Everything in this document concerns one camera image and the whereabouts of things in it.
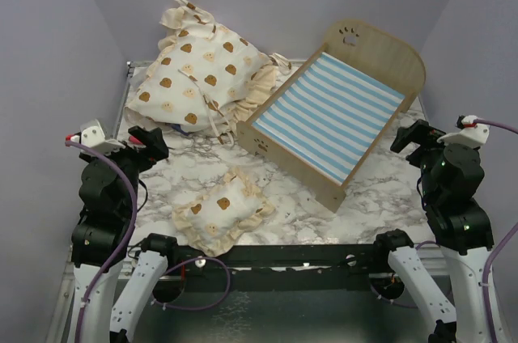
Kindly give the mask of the small bear print pillow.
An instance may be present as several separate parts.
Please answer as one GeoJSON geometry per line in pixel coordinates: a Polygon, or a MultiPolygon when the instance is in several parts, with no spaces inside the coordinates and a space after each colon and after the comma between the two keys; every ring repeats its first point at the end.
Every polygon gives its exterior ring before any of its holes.
{"type": "Polygon", "coordinates": [[[209,192],[172,212],[175,228],[191,248],[210,257],[228,252],[245,233],[257,229],[274,206],[238,167],[209,192]]]}

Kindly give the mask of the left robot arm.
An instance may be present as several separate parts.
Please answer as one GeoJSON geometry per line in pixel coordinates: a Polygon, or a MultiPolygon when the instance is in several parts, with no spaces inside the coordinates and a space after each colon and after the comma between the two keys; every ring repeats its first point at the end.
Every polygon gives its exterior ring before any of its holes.
{"type": "Polygon", "coordinates": [[[69,342],[131,342],[156,283],[178,266],[176,240],[150,235],[123,291],[116,292],[138,213],[139,176],[169,155],[161,129],[134,126],[128,133],[139,147],[107,138],[98,121],[66,139],[87,164],[79,188],[83,208],[71,236],[69,342]]]}

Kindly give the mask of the wooden pet bed frame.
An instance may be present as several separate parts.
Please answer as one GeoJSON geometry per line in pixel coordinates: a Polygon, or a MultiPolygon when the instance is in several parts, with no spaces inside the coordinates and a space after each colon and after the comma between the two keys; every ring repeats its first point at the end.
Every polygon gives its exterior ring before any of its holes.
{"type": "Polygon", "coordinates": [[[237,125],[238,143],[251,155],[261,155],[310,188],[316,200],[336,212],[346,197],[346,186],[401,112],[406,112],[426,82],[426,69],[418,52],[406,42],[357,19],[344,19],[326,32],[322,46],[295,71],[246,121],[237,125]],[[405,98],[387,125],[367,149],[343,184],[335,184],[297,158],[275,140],[254,128],[253,122],[320,56],[327,53],[367,74],[405,98]]]}

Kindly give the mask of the large bear print cushion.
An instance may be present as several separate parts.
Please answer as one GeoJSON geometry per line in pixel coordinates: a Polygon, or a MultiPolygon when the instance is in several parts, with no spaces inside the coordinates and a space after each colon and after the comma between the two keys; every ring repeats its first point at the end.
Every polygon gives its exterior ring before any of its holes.
{"type": "Polygon", "coordinates": [[[233,137],[293,71],[284,56],[261,52],[188,0],[160,20],[167,35],[138,80],[124,118],[144,129],[233,137]]]}

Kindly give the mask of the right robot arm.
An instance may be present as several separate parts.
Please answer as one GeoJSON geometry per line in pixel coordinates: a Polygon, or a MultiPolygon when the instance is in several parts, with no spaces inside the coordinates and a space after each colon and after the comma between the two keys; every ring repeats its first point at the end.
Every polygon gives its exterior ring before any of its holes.
{"type": "Polygon", "coordinates": [[[457,132],[445,133],[419,120],[401,127],[390,147],[399,153],[417,144],[406,159],[420,171],[422,207],[444,256],[453,298],[426,271],[404,231],[378,235],[372,262],[401,279],[426,323],[430,342],[508,342],[492,275],[496,248],[490,219],[474,199],[484,177],[479,149],[490,129],[475,116],[461,116],[457,126],[457,132]]]}

